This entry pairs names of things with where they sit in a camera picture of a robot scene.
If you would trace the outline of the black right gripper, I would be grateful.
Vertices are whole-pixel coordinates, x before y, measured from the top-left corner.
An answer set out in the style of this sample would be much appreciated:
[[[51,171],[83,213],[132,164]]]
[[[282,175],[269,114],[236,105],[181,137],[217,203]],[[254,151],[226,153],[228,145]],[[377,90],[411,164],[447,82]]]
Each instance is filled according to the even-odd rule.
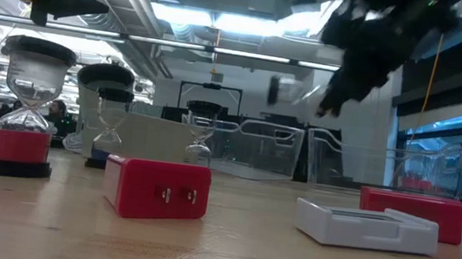
[[[337,118],[346,101],[360,102],[407,61],[426,33],[429,0],[342,0],[326,22],[321,42],[343,51],[316,116]]]

